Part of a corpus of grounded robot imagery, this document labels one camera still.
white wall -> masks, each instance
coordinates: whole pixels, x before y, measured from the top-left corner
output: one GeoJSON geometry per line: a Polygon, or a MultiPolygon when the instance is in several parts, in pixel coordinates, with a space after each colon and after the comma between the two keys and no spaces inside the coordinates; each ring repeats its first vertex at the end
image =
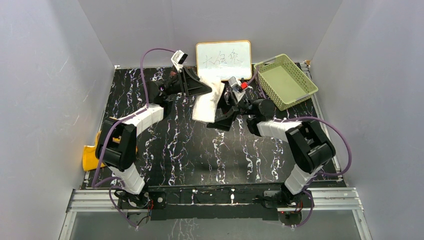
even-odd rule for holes
{"type": "Polygon", "coordinates": [[[0,7],[0,238],[59,237],[113,65],[77,0],[0,7]]]}
{"type": "Polygon", "coordinates": [[[345,0],[311,62],[375,240],[423,239],[423,13],[422,0],[345,0]]]}
{"type": "MultiPolygon", "coordinates": [[[[249,40],[253,62],[285,53],[311,59],[342,0],[79,0],[114,65],[140,66],[148,49],[181,49],[196,64],[199,42],[249,40]]],[[[154,52],[145,66],[169,66],[154,52]]]]}

white towel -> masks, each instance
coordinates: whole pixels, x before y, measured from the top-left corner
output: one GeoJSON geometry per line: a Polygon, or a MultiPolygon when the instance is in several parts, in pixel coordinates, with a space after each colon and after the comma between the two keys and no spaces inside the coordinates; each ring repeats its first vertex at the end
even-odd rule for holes
{"type": "Polygon", "coordinates": [[[214,123],[218,101],[223,94],[225,84],[217,76],[201,76],[200,82],[211,87],[212,92],[196,97],[191,118],[203,123],[214,123]]]}

green plastic basket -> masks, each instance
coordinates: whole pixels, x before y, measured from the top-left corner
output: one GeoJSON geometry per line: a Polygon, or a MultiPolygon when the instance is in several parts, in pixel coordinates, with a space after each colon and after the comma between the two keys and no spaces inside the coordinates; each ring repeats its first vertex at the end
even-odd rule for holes
{"type": "Polygon", "coordinates": [[[310,99],[318,91],[318,87],[286,54],[259,62],[254,69],[257,66],[260,85],[280,111],[310,99]]]}

yellow object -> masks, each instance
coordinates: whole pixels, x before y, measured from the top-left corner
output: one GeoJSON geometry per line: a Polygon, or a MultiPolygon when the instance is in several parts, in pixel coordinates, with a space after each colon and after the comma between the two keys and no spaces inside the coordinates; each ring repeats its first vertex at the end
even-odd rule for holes
{"type": "Polygon", "coordinates": [[[82,150],[82,169],[88,172],[90,170],[94,170],[97,168],[97,164],[99,164],[99,160],[96,157],[96,148],[99,141],[100,132],[95,136],[94,146],[84,146],[82,150]]]}

black marble tabletop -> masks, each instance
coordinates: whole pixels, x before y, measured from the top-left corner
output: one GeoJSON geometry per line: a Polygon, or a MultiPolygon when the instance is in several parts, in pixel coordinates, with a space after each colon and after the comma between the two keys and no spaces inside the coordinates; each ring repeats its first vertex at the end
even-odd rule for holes
{"type": "MultiPolygon", "coordinates": [[[[170,67],[146,68],[146,81],[169,78],[170,67]]],[[[145,104],[140,69],[115,71],[104,118],[124,117],[145,104]]],[[[256,85],[247,90],[248,97],[259,98],[256,85]]],[[[283,182],[295,164],[289,145],[279,139],[250,134],[245,119],[239,116],[230,131],[206,128],[192,120],[194,97],[175,95],[170,115],[145,130],[137,139],[138,171],[149,186],[216,185],[283,182]]],[[[316,117],[311,99],[275,113],[277,118],[316,117]]],[[[335,173],[329,163],[324,167],[335,173]]],[[[82,185],[89,189],[94,170],[82,185]]],[[[98,181],[112,176],[104,167],[98,181]]],[[[109,188],[105,183],[101,188],[109,188]]]]}

